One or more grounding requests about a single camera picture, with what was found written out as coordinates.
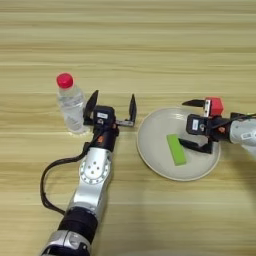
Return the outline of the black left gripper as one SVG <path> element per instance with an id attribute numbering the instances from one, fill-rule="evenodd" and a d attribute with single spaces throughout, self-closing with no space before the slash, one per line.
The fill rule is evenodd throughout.
<path id="1" fill-rule="evenodd" d="M 90 118 L 93 112 L 98 98 L 98 90 L 95 90 L 86 103 L 83 112 L 84 124 L 93 127 L 93 138 L 90 142 L 86 142 L 83 151 L 87 153 L 90 148 L 105 149 L 110 152 L 114 150 L 116 138 L 119 136 L 119 127 L 133 127 L 135 125 L 137 115 L 137 105 L 135 95 L 132 94 L 129 106 L 130 120 L 117 120 L 96 118 L 92 120 Z"/>

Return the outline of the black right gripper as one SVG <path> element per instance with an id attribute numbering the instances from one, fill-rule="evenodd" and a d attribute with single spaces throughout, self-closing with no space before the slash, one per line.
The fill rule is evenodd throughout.
<path id="1" fill-rule="evenodd" d="M 183 106 L 204 107 L 204 117 L 207 118 L 205 136 L 208 142 L 200 146 L 196 142 L 179 139 L 180 144 L 190 150 L 211 154 L 213 143 L 219 141 L 230 141 L 230 120 L 222 117 L 223 104 L 221 99 L 193 99 L 182 103 Z"/>

